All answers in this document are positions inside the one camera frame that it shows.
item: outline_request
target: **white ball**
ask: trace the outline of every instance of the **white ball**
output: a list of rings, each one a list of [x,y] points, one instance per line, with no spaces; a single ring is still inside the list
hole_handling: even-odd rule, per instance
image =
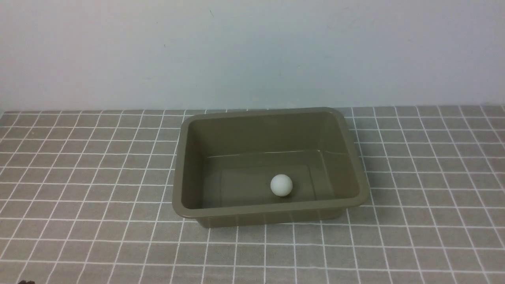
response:
[[[285,174],[278,174],[272,178],[270,182],[270,189],[272,192],[280,197],[284,197],[291,193],[293,189],[293,182],[291,178]]]

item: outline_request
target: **plastic tray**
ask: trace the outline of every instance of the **plastic tray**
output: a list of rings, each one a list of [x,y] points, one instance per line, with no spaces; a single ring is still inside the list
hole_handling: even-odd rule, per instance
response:
[[[277,174],[293,181],[278,197]],[[370,195],[344,117],[331,108],[195,115],[181,127],[172,204],[204,227],[336,218]]]

